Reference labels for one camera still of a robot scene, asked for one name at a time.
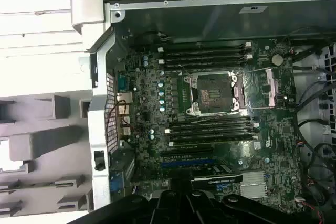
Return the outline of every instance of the black cable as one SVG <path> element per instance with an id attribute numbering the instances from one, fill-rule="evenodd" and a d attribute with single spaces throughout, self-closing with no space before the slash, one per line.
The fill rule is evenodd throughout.
<path id="1" fill-rule="evenodd" d="M 310 122 L 316 122 L 316 123 L 319 123 L 319 124 L 322 124 L 322 125 L 329 125 L 329 123 L 323 119 L 307 119 L 307 120 L 304 120 L 302 121 L 301 123 L 299 123 L 298 127 L 302 127 L 304 126 L 306 123 L 310 123 Z"/>
<path id="2" fill-rule="evenodd" d="M 121 103 L 121 102 L 124 102 L 125 104 L 126 104 L 126 101 L 125 100 L 120 100 L 120 101 L 118 101 L 118 102 L 116 102 L 116 104 L 111 108 L 111 110 L 110 110 L 110 112 L 109 112 L 109 115 L 108 115 L 108 117 L 107 117 L 107 123 L 106 123 L 106 128 L 105 128 L 105 134 L 106 134 L 106 136 L 107 136 L 107 134 L 108 134 L 108 129 L 109 129 L 109 123 L 110 123 L 110 119 L 111 119 L 111 114 L 112 114 L 112 112 L 115 110 L 115 108 L 119 105 L 119 103 Z"/>
<path id="3" fill-rule="evenodd" d="M 327 177 L 325 177 L 325 178 L 313 178 L 312 176 L 310 176 L 310 175 L 308 175 L 309 176 L 309 178 L 311 178 L 312 180 L 315 180 L 315 181 L 321 181 L 321 182 L 323 182 L 323 181 L 325 181 L 325 182 L 328 182 L 333 176 L 334 176 L 334 171 L 333 170 L 331 170 L 331 169 L 329 169 L 329 168 L 327 168 L 326 166 L 324 166 L 324 165 L 311 165 L 308 169 L 307 169 L 307 173 L 309 174 L 309 169 L 311 169 L 311 168 L 314 168 L 314 167 L 316 167 L 316 168 L 323 168 L 323 169 L 327 169 L 328 171 L 330 171 L 330 172 L 332 172 L 332 174 L 330 174 L 329 176 L 327 176 Z"/>
<path id="4" fill-rule="evenodd" d="M 295 117 L 294 119 L 294 126 L 296 128 L 296 131 L 299 135 L 299 138 L 301 141 L 304 142 L 304 145 L 317 157 L 319 157 L 321 159 L 321 161 L 326 165 L 326 167 L 328 169 L 334 170 L 334 167 L 332 165 L 330 165 L 329 163 L 327 163 L 324 158 L 322 157 L 322 155 L 320 155 L 320 153 L 318 153 L 305 139 L 305 137 L 302 135 L 302 132 L 299 129 L 299 124 L 298 124 L 298 119 L 297 117 Z"/>
<path id="5" fill-rule="evenodd" d="M 319 90 L 318 92 L 316 92 L 315 94 L 311 95 L 310 97 L 308 97 L 304 102 L 302 102 L 301 104 L 299 104 L 296 108 L 295 108 L 295 112 L 299 112 L 300 110 L 302 110 L 305 106 L 307 106 L 310 102 L 312 102 L 313 100 L 315 100 L 316 98 L 320 97 L 320 95 L 326 93 L 327 91 L 336 88 L 336 82 L 334 82 L 333 84 L 330 84 L 326 87 L 324 87 L 323 89 Z"/>
<path id="6" fill-rule="evenodd" d="M 328 71 L 324 68 L 313 68 L 313 67 L 300 67 L 300 66 L 293 66 L 294 70 L 301 70 L 301 71 L 317 71 L 321 73 L 328 74 L 330 76 L 336 77 L 336 73 L 333 73 L 331 71 Z"/>
<path id="7" fill-rule="evenodd" d="M 332 144 L 328 144 L 328 143 L 320 143 L 320 144 L 318 144 L 318 145 L 315 146 L 314 150 L 315 150 L 316 152 L 318 152 L 318 151 L 320 150 L 320 148 L 322 148 L 323 146 L 328 146 L 328 147 L 330 147 L 330 148 L 332 149 L 332 151 L 333 151 L 333 152 L 335 153 L 335 155 L 336 155 L 336 146 L 333 146 Z M 311 159 L 310 159 L 308 165 L 306 166 L 306 169 L 307 169 L 307 170 L 314 164 L 315 159 L 316 159 L 316 156 L 315 156 L 314 153 L 312 153 L 312 155 L 311 155 Z"/>
<path id="8" fill-rule="evenodd" d="M 289 37 L 295 33 L 298 33 L 299 31 L 303 31 L 303 30 L 309 30 L 309 29 L 314 29 L 316 30 L 321 36 L 322 38 L 328 43 L 328 45 L 332 44 L 332 41 L 324 34 L 324 32 L 322 32 L 321 28 L 317 27 L 317 26 L 308 26 L 308 27 L 301 27 L 299 29 L 296 29 L 294 31 L 291 31 L 288 35 L 286 35 L 282 42 L 284 42 L 285 40 L 289 39 Z"/>
<path id="9" fill-rule="evenodd" d="M 299 52 L 296 55 L 292 56 L 292 61 L 293 62 L 298 62 L 300 60 L 306 59 L 308 56 L 312 55 L 312 54 L 318 54 L 323 47 L 326 47 L 328 44 L 324 43 L 318 46 L 313 46 L 311 48 L 308 48 L 305 51 Z"/>
<path id="10" fill-rule="evenodd" d="M 316 82 L 313 82 L 313 83 L 312 83 L 311 85 L 309 85 L 309 86 L 306 88 L 306 90 L 303 92 L 303 94 L 302 94 L 302 96 L 301 96 L 301 98 L 300 98 L 298 104 L 301 104 L 301 102 L 302 102 L 303 98 L 305 97 L 305 95 L 307 94 L 307 92 L 308 92 L 313 86 L 315 86 L 316 84 L 324 84 L 324 85 L 326 85 L 326 84 L 328 84 L 328 83 L 327 83 L 327 81 L 316 81 Z"/>

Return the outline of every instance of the ram slot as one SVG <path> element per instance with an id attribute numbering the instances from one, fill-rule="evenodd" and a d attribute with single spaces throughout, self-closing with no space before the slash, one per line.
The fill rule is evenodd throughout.
<path id="1" fill-rule="evenodd" d="M 239 142 L 239 141 L 253 141 L 252 134 L 243 134 L 227 137 L 217 137 L 217 138 L 206 138 L 206 139 L 188 139 L 188 140 L 170 140 L 170 145 L 174 147 L 191 147 L 199 145 L 208 145 L 208 144 L 222 144 L 227 142 Z"/>
<path id="2" fill-rule="evenodd" d="M 190 118 L 187 122 L 171 122 L 169 123 L 169 126 L 175 126 L 175 125 L 204 125 L 209 123 L 216 123 L 216 122 L 240 122 L 240 121 L 247 121 L 247 120 L 253 120 L 254 118 L 251 118 L 249 116 L 222 116 L 220 118 L 209 118 L 209 117 L 200 117 L 200 118 Z"/>
<path id="3" fill-rule="evenodd" d="M 169 134 L 170 138 L 179 137 L 179 136 L 194 136 L 194 135 L 209 135 L 216 133 L 225 133 L 225 132 L 240 132 L 241 130 L 253 130 L 253 127 L 250 123 L 247 124 L 239 124 L 232 125 L 229 127 L 212 127 L 208 129 L 200 128 L 200 129 L 187 129 L 187 130 L 179 130 L 172 131 Z"/>
<path id="4" fill-rule="evenodd" d="M 238 125 L 252 126 L 250 121 L 244 120 L 241 122 L 213 122 L 213 123 L 204 123 L 204 124 L 182 124 L 182 125 L 171 125 L 169 127 L 170 134 L 178 131 L 184 130 L 199 130 L 199 129 L 212 129 L 212 128 L 226 128 L 226 127 L 235 127 Z"/>
<path id="5" fill-rule="evenodd" d="M 213 47 L 213 48 L 202 48 L 202 49 L 165 49 L 164 57 L 173 56 L 189 56 L 189 55 L 204 55 L 204 54 L 216 54 L 216 53 L 232 53 L 232 52 L 243 52 L 244 46 L 226 46 L 226 47 Z"/>
<path id="6" fill-rule="evenodd" d="M 237 59 L 237 58 L 243 58 L 244 54 L 240 54 L 240 53 L 235 53 L 235 52 L 228 52 L 225 54 L 190 54 L 187 56 L 163 56 L 163 59 L 165 62 L 181 62 L 181 61 L 189 61 L 189 60 L 197 60 L 197 59 L 229 59 L 229 58 L 233 58 L 233 59 Z"/>

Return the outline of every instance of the cable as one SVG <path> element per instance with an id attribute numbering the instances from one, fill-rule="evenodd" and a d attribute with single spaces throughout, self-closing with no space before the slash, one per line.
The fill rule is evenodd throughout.
<path id="1" fill-rule="evenodd" d="M 306 207 L 309 207 L 311 210 L 313 210 L 314 212 L 317 213 L 317 215 L 319 217 L 319 220 L 320 220 L 319 224 L 323 224 L 324 223 L 324 216 L 323 216 L 322 212 L 320 212 L 319 210 L 316 210 L 315 208 L 313 208 L 311 205 L 309 205 L 305 201 L 302 201 L 301 204 L 303 204 Z"/>
<path id="2" fill-rule="evenodd" d="M 309 30 L 309 29 L 314 29 L 316 30 L 322 37 L 323 39 L 330 45 L 332 44 L 332 41 L 321 31 L 321 28 L 317 27 L 317 26 L 308 26 L 308 27 L 301 27 L 299 29 L 296 29 L 294 31 L 291 31 L 288 35 L 286 35 L 283 39 L 282 42 L 284 42 L 285 40 L 289 39 L 289 37 L 293 34 L 298 33 L 299 31 L 303 31 L 303 30 Z"/>
<path id="3" fill-rule="evenodd" d="M 105 134 L 106 136 L 108 135 L 108 129 L 109 129 L 109 123 L 110 123 L 110 119 L 111 119 L 111 114 L 112 112 L 115 110 L 115 108 L 119 105 L 119 103 L 121 102 L 124 102 L 126 104 L 126 101 L 125 100 L 120 100 L 118 102 L 116 102 L 116 104 L 111 108 L 110 112 L 109 112 L 109 115 L 107 117 L 107 122 L 106 122 L 106 128 L 105 128 Z"/>
<path id="4" fill-rule="evenodd" d="M 329 123 L 323 119 L 307 119 L 307 120 L 304 120 L 302 121 L 301 123 L 299 123 L 298 127 L 302 127 L 304 126 L 306 123 L 310 123 L 310 122 L 316 122 L 316 123 L 319 123 L 319 124 L 322 124 L 322 125 L 329 125 Z"/>
<path id="5" fill-rule="evenodd" d="M 314 150 L 315 152 L 318 152 L 320 148 L 322 148 L 323 146 L 328 146 L 332 149 L 332 151 L 335 153 L 336 155 L 336 147 L 333 146 L 332 144 L 328 144 L 328 143 L 320 143 L 318 145 L 315 146 Z M 306 170 L 308 170 L 315 162 L 315 158 L 316 158 L 316 155 L 315 155 L 315 152 L 312 153 L 311 155 L 311 159 L 310 159 L 310 162 L 308 163 L 307 167 L 305 168 Z"/>
<path id="6" fill-rule="evenodd" d="M 294 119 L 294 126 L 297 130 L 297 133 L 299 135 L 299 138 L 302 142 L 305 143 L 305 146 L 313 153 L 313 155 L 319 157 L 321 159 L 321 161 L 326 165 L 327 168 L 334 170 L 334 167 L 332 165 L 330 165 L 329 163 L 327 163 L 324 158 L 320 155 L 320 153 L 318 153 L 305 139 L 305 137 L 302 135 L 302 132 L 299 129 L 299 125 L 298 125 L 298 119 L 297 117 Z"/>
<path id="7" fill-rule="evenodd" d="M 336 73 L 333 73 L 329 70 L 326 70 L 324 68 L 318 68 L 318 67 L 300 67 L 300 66 L 293 66 L 293 70 L 301 70 L 301 71 L 317 71 L 321 73 L 328 74 L 330 76 L 336 77 Z"/>
<path id="8" fill-rule="evenodd" d="M 307 106 L 310 102 L 312 102 L 313 100 L 315 100 L 316 98 L 320 97 L 320 95 L 326 93 L 327 91 L 336 88 L 336 82 L 334 82 L 333 84 L 330 84 L 326 87 L 324 87 L 323 89 L 319 90 L 318 92 L 316 92 L 315 94 L 311 95 L 310 97 L 308 97 L 304 102 L 302 102 L 301 104 L 299 104 L 296 108 L 295 108 L 295 112 L 299 112 L 300 110 L 302 110 L 305 106 Z"/>
<path id="9" fill-rule="evenodd" d="M 326 84 L 328 84 L 328 83 L 327 83 L 327 81 L 316 81 L 316 82 L 313 82 L 313 83 L 312 83 L 311 85 L 309 85 L 309 86 L 306 88 L 306 90 L 303 92 L 303 94 L 302 94 L 302 96 L 301 96 L 301 98 L 300 98 L 298 104 L 301 104 L 301 102 L 302 102 L 303 98 L 305 97 L 305 95 L 307 94 L 307 92 L 308 92 L 313 86 L 315 86 L 316 84 L 324 84 L 324 85 L 326 85 Z"/>

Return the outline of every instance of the metal mesh grille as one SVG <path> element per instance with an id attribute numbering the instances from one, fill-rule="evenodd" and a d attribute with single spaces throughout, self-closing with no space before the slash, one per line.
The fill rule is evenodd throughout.
<path id="1" fill-rule="evenodd" d="M 114 99 L 113 76 L 107 73 L 106 79 L 107 79 L 107 100 L 105 105 L 105 125 L 107 129 L 106 142 L 107 142 L 107 150 L 112 154 L 118 148 L 115 109 L 111 112 L 112 108 L 116 105 L 116 101 Z"/>
<path id="2" fill-rule="evenodd" d="M 334 52 L 334 47 L 330 46 L 329 47 L 329 54 L 325 54 L 324 56 L 324 64 L 325 64 L 325 69 L 336 72 L 336 54 Z M 332 84 L 336 81 L 333 76 L 330 76 L 329 74 L 326 76 L 328 84 Z M 328 98 L 330 100 L 333 100 L 333 91 L 329 90 L 327 92 Z M 329 111 L 330 111 L 330 129 L 331 133 L 336 134 L 336 120 L 335 120 L 335 111 L 334 111 L 334 104 L 330 103 L 329 104 Z"/>

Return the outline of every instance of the silver chassis frame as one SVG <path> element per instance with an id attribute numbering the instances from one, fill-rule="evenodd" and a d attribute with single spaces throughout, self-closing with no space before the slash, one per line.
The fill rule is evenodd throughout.
<path id="1" fill-rule="evenodd" d="M 298 1 L 321 1 L 321 0 L 180 0 L 180 1 L 162 1 L 162 2 L 143 2 L 143 3 L 131 3 L 131 4 L 119 4 L 113 3 L 109 6 L 109 4 L 105 5 L 104 12 L 104 20 L 99 19 L 91 19 L 88 14 L 85 17 L 85 8 L 81 10 L 71 9 L 72 14 L 81 13 L 81 22 L 73 24 L 74 27 L 81 27 L 83 30 L 86 27 L 86 32 L 83 34 L 83 41 L 88 39 L 90 43 L 94 44 L 97 39 L 102 36 L 104 29 L 99 34 L 97 33 L 97 29 L 92 29 L 90 33 L 89 26 L 101 26 L 101 27 L 109 27 L 111 23 L 116 23 L 122 21 L 127 15 L 127 10 L 135 10 L 135 9 L 149 9 L 149 8 L 179 8 L 179 7 L 190 7 L 190 6 L 211 6 L 211 5 L 232 5 L 232 4 L 265 4 L 265 3 L 274 3 L 274 2 L 298 2 Z M 98 50 L 98 75 L 106 74 L 106 66 L 104 61 L 106 59 L 106 52 L 114 45 L 115 35 L 113 34 L 103 46 Z M 95 209 L 98 209 L 106 204 L 110 203 L 110 188 L 109 188 L 109 178 L 108 178 L 108 167 L 102 172 L 98 172 L 94 169 L 94 156 L 93 152 L 95 150 L 103 150 L 105 153 L 106 165 L 109 163 L 107 157 L 107 149 L 106 149 L 106 138 L 105 138 L 105 121 L 104 121 L 104 113 L 103 108 L 106 102 L 106 85 L 102 85 L 98 90 L 93 89 L 93 98 L 92 103 L 88 113 L 88 121 L 89 121 L 89 137 L 91 144 L 91 158 L 92 158 L 92 173 L 93 173 L 93 197 Z"/>

